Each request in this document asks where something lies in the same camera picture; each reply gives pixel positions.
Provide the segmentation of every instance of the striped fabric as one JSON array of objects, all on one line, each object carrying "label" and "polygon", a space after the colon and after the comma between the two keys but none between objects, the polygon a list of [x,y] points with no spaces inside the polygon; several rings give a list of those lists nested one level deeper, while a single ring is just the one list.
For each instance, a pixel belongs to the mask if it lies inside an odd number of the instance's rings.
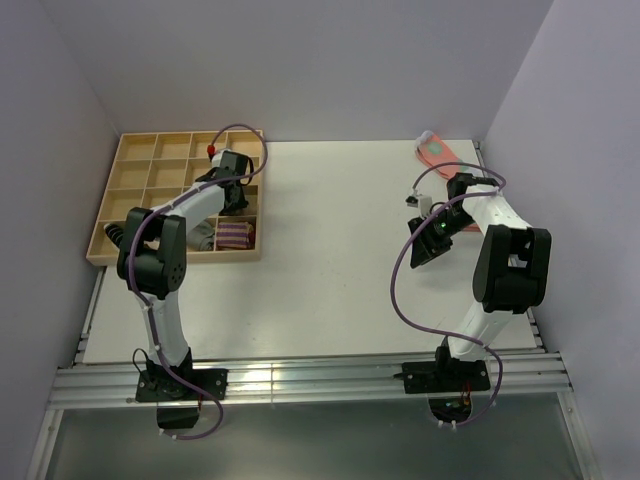
[{"label": "striped fabric", "polygon": [[247,250],[253,247],[253,225],[243,223],[218,223],[216,230],[217,248],[232,248],[234,250]]}]

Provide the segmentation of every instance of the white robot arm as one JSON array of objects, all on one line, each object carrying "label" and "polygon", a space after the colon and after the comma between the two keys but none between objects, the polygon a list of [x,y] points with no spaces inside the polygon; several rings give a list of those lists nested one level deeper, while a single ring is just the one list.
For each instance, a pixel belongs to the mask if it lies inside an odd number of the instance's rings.
[{"label": "white robot arm", "polygon": [[[226,370],[193,368],[191,349],[182,332],[178,289],[187,270],[187,232],[207,217],[248,206],[244,185],[238,178],[243,178],[247,166],[253,172],[253,164],[246,155],[229,150],[212,153],[210,160],[211,170],[174,200],[152,210],[131,209],[124,229],[117,225],[105,227],[107,236],[120,250],[118,276],[127,281],[130,290],[133,288],[129,269],[133,269],[137,287],[134,291],[149,338],[146,371],[140,371],[136,392],[138,402],[197,400],[197,391],[189,385],[214,398],[224,398]],[[141,235],[140,241],[132,249],[136,235]],[[133,267],[129,265],[132,251],[135,251]],[[160,346],[162,358],[158,354]],[[158,408],[158,425],[171,430],[191,428],[198,415],[198,409]]]},{"label": "white robot arm", "polygon": [[[407,393],[489,390],[485,347],[514,314],[526,312],[544,298],[551,235],[520,218],[497,190],[498,183],[491,178],[457,173],[447,182],[448,197],[464,199],[438,209],[426,226],[425,218],[434,208],[430,197],[407,199],[420,209],[420,217],[409,221],[412,234],[420,229],[412,244],[411,268],[450,250],[451,237],[474,222],[484,235],[473,274],[474,302],[455,334],[448,332],[434,362],[403,365]],[[478,193],[492,195],[467,196]]]}]

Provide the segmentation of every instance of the white table surface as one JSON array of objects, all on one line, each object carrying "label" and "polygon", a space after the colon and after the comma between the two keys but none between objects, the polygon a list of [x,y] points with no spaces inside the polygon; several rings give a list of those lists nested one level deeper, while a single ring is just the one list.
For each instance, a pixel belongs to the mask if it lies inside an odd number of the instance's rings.
[{"label": "white table surface", "polygon": [[[468,140],[447,142],[477,163]],[[263,359],[435,351],[442,338],[405,326],[389,299],[391,269],[417,211],[404,200],[424,167],[413,142],[270,144],[263,255],[258,262],[189,265],[180,289],[185,337],[196,359]],[[421,191],[446,199],[445,181]],[[450,252],[398,279],[401,308],[416,322],[456,329],[471,302],[482,244],[460,233]],[[514,316],[498,349],[535,348],[525,315]],[[106,271],[86,363],[129,362],[148,348],[134,296]]]}]

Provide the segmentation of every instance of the cloth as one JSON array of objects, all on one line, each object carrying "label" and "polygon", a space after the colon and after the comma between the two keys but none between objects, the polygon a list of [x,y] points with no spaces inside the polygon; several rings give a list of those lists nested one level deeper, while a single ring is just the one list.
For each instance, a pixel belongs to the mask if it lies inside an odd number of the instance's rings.
[{"label": "cloth", "polygon": [[218,231],[216,232],[216,244],[218,248],[248,250],[253,248],[254,243],[255,233],[253,225],[250,223],[218,223]]},{"label": "cloth", "polygon": [[215,230],[207,221],[199,223],[187,233],[187,245],[199,252],[213,250],[214,242]]}]

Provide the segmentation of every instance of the glass panel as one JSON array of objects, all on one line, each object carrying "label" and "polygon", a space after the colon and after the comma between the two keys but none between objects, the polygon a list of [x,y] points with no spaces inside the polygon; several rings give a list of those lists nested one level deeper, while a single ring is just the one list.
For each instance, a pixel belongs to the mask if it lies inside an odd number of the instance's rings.
[{"label": "glass panel", "polygon": [[[215,407],[207,407],[209,421]],[[425,399],[236,405],[204,440],[159,437],[153,408],[65,413],[48,479],[580,478],[557,396],[501,397],[439,430]]]}]

